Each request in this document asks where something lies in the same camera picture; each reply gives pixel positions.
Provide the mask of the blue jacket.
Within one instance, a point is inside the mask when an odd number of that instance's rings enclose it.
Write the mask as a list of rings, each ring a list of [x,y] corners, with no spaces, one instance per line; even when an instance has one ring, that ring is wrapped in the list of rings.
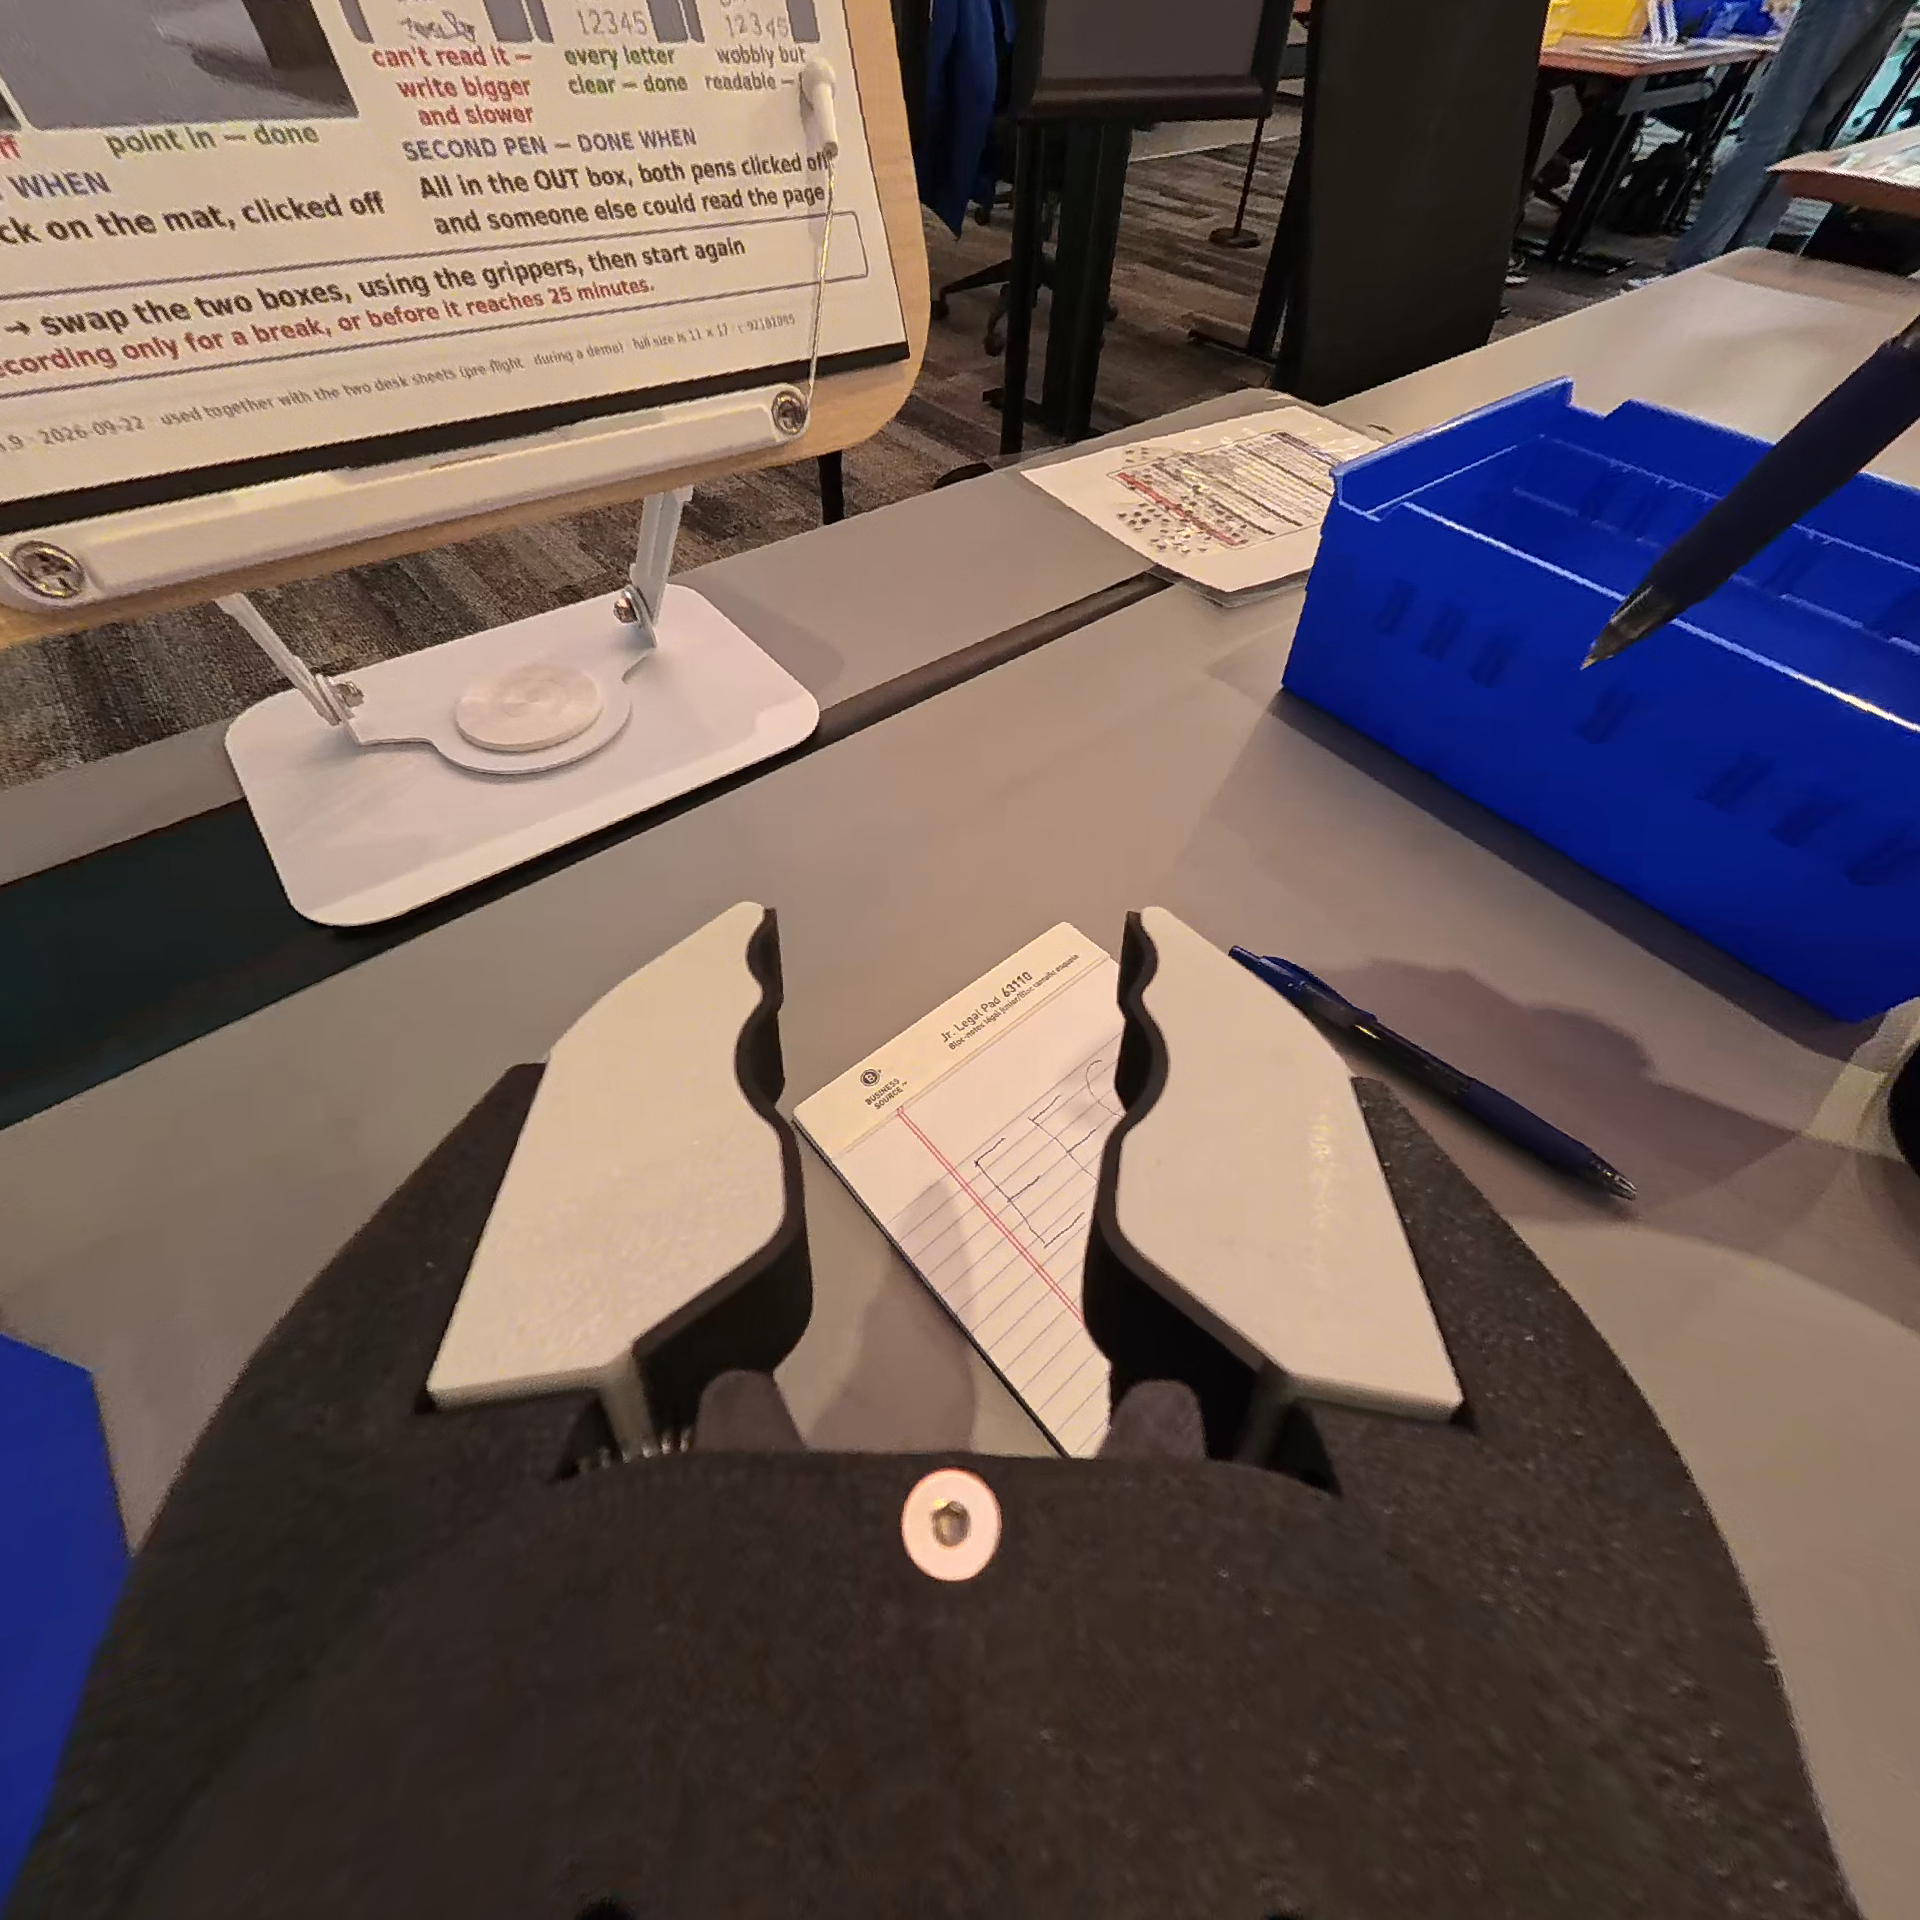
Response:
[[[998,190],[998,114],[1006,107],[1019,3],[924,4],[919,199],[952,236]]]

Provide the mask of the black pillar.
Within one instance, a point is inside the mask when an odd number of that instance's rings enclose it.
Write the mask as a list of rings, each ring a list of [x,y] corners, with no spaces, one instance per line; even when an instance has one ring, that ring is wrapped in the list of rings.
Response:
[[[1321,3],[1273,385],[1344,400],[1488,343],[1546,3]]]

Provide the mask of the white lined notepad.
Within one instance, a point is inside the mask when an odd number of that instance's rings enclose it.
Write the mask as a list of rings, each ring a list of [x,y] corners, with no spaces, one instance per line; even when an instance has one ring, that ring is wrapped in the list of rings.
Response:
[[[1025,1412],[1099,1451],[1111,1364],[1084,1313],[1121,1118],[1119,966],[1063,922],[795,1106],[795,1122]]]

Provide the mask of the blue plastic bin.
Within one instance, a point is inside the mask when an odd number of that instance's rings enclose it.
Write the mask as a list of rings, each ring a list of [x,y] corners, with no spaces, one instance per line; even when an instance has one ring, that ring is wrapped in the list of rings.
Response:
[[[1286,688],[1830,1018],[1919,992],[1919,494],[1583,660],[1763,442],[1559,378],[1335,471]]]
[[[87,1370],[2,1339],[2,1891],[49,1806],[129,1568]]]

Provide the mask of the wooden table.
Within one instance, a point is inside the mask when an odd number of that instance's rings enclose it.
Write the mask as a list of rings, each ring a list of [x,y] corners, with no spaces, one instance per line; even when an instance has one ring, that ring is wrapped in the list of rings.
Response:
[[[1585,266],[1590,272],[1614,272],[1618,263],[1590,250],[1606,201],[1618,188],[1654,114],[1700,105],[1703,116],[1683,145],[1689,168],[1710,156],[1715,143],[1734,127],[1760,66],[1774,58],[1780,38],[1719,40],[1595,40],[1563,38],[1544,48],[1546,81],[1601,81],[1598,131],[1592,148],[1568,185],[1559,216],[1542,241],[1520,241],[1530,262],[1544,266]]]
[[[1810,152],[1768,170],[1793,199],[1919,220],[1919,127],[1839,152]]]

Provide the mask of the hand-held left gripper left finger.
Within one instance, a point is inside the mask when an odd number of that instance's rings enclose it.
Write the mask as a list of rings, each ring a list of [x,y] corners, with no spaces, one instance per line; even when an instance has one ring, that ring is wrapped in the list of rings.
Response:
[[[426,1379],[438,1410],[591,1395],[624,1458],[692,1451],[722,1377],[812,1318],[779,1113],[778,913],[739,904],[550,1051]]]

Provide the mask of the blue pen with dark grip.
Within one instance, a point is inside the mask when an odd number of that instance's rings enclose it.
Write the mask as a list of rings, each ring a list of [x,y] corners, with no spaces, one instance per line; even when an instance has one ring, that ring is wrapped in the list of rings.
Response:
[[[1875,351],[1649,570],[1583,666],[1608,663],[1713,599],[1919,419],[1919,322]]]

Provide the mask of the printed instruction sheet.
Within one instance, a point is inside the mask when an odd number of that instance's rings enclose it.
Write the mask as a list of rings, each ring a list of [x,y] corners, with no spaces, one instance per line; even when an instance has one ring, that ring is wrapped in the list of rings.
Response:
[[[846,4],[6,4],[6,498],[905,351]]]

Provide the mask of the blue pen with clear barrel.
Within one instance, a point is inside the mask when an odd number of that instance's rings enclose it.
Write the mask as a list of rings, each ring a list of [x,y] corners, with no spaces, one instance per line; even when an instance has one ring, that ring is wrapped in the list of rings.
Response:
[[[1454,1068],[1426,1048],[1409,1041],[1376,1015],[1358,1008],[1321,977],[1275,954],[1232,947],[1231,958],[1252,972],[1299,1014],[1324,1030],[1355,1042],[1379,1064],[1395,1068],[1416,1086],[1441,1098],[1457,1113],[1475,1121],[1483,1132],[1515,1146],[1524,1158],[1592,1191],[1634,1203],[1639,1190],[1594,1148],[1558,1129],[1512,1096]]]

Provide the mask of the printed paper sheet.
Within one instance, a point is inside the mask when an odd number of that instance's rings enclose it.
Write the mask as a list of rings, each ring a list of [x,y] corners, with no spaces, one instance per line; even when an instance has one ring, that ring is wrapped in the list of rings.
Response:
[[[1384,444],[1315,409],[1273,404],[1023,476],[1158,576],[1231,609],[1310,574],[1335,470]]]

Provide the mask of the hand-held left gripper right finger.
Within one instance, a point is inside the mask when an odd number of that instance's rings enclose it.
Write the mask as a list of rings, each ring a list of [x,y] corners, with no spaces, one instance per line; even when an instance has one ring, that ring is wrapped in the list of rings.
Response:
[[[1296,1408],[1454,1425],[1465,1390],[1337,1050],[1160,906],[1124,922],[1119,1008],[1084,1276],[1110,1451],[1150,1385],[1187,1393],[1216,1460],[1275,1464]]]

